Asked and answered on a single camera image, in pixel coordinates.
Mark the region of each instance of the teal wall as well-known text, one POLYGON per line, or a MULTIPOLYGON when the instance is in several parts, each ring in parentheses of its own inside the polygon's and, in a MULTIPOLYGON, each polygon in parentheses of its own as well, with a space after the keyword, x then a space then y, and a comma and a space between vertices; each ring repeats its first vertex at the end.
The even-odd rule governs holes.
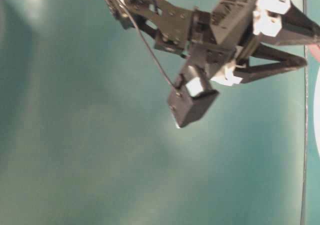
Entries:
MULTIPOLYGON (((308 16, 320 23, 319 0, 307 0, 308 16)), ((309 62, 309 136, 308 136, 308 163, 306 184, 306 224, 320 224, 320 159, 317 151, 314 130, 314 100, 319 62, 308 54, 309 62)))
MULTIPOLYGON (((205 118, 178 130, 169 87, 102 0, 1 4, 1 225, 300 224, 303 70, 213 83, 205 118)), ((156 54, 174 78, 183 61, 156 54)))

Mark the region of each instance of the wire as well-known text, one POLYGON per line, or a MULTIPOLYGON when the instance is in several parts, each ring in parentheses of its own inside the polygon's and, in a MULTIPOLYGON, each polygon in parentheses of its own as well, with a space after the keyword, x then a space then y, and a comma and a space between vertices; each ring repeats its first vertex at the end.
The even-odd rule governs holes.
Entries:
POLYGON ((123 4, 122 1, 120 0, 116 0, 119 5, 121 5, 121 7, 123 8, 124 12, 128 15, 130 21, 132 22, 133 26, 135 27, 136 31, 138 32, 139 36, 141 37, 142 41, 144 42, 145 46, 147 47, 148 51, 150 52, 155 64, 157 65, 157 67, 159 68, 160 72, 162 73, 162 75, 164 76, 165 80, 167 81, 167 83, 173 88, 175 89, 175 91, 178 93, 178 89, 174 86, 174 84, 171 82, 170 78, 167 76, 165 70, 162 68, 160 62, 158 61, 156 55, 154 54, 154 52, 152 51, 152 49, 150 48, 149 44, 147 43, 145 37, 142 35, 140 28, 138 27, 135 19, 132 17, 131 13, 128 11, 128 9, 126 8, 126 5, 123 4))
MULTIPOLYGON (((303 1, 303 12, 307 14, 307 0, 303 1)), ((308 47, 304 46, 304 57, 308 59, 308 47)), ((303 181, 302 181, 302 205, 300 215, 300 225, 306 223, 306 196, 307 196, 307 167, 308 167, 308 134, 309 134, 309 68, 304 68, 305 82, 305 124, 304 124, 304 154, 303 154, 303 181)))

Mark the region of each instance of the black cable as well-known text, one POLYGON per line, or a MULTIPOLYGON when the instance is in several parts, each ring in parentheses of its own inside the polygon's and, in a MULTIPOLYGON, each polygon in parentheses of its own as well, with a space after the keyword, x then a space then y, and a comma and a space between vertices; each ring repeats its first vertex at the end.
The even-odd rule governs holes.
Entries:
POLYGON ((131 13, 128 11, 128 9, 126 8, 126 5, 123 4, 120 0, 116 0, 121 7, 123 8, 124 12, 128 15, 129 19, 131 20, 133 26, 135 27, 136 31, 138 32, 139 36, 141 37, 142 41, 144 42, 145 46, 147 47, 148 51, 150 52, 155 64, 157 65, 157 67, 159 68, 160 72, 162 73, 162 75, 164 76, 165 80, 167 81, 167 83, 173 88, 175 89, 175 91, 178 93, 178 89, 174 86, 174 84, 171 82, 170 78, 167 76, 166 72, 164 71, 164 69, 162 68, 160 62, 158 61, 156 55, 154 54, 154 52, 152 51, 152 49, 150 48, 149 44, 147 43, 145 37, 142 35, 135 19, 132 17, 131 13))

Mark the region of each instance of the red object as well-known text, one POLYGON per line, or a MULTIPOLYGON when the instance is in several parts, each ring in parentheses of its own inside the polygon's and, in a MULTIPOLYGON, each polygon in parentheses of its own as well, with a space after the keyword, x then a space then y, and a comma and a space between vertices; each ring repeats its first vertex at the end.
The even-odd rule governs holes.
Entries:
POLYGON ((308 46, 308 49, 310 50, 312 56, 320 62, 320 46, 317 44, 312 44, 308 46))

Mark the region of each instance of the screw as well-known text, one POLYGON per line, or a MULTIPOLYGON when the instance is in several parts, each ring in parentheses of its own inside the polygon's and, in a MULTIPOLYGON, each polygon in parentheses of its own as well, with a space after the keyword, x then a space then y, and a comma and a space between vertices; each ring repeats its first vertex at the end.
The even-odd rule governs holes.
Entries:
POLYGON ((171 53, 176 51, 174 48, 171 48, 171 47, 166 47, 165 50, 167 50, 168 52, 171 52, 171 53))
POLYGON ((175 107, 175 106, 169 106, 169 108, 170 108, 170 110, 171 110, 172 112, 176 111, 176 107, 175 107))
POLYGON ((169 34, 168 34, 168 33, 164 33, 162 40, 163 40, 165 43, 168 42, 168 40, 169 40, 169 34))
POLYGON ((179 37, 176 37, 175 38, 175 41, 173 42, 175 45, 178 45, 180 42, 180 38, 179 37))

